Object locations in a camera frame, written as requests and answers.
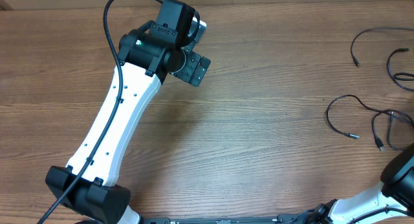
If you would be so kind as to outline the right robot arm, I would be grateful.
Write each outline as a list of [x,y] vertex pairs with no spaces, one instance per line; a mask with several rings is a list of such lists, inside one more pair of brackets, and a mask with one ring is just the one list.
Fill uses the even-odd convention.
[[376,223],[393,217],[413,217],[413,145],[384,168],[380,182],[348,199],[320,204],[305,223]]

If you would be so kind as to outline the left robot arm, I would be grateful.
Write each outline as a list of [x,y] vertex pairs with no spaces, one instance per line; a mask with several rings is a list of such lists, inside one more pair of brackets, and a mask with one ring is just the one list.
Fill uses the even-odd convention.
[[111,87],[81,146],[64,167],[50,167],[45,182],[62,205],[86,223],[140,223],[131,193],[118,185],[129,141],[167,75],[199,86],[211,61],[194,52],[206,23],[190,5],[161,0],[156,20],[123,35],[110,49]]

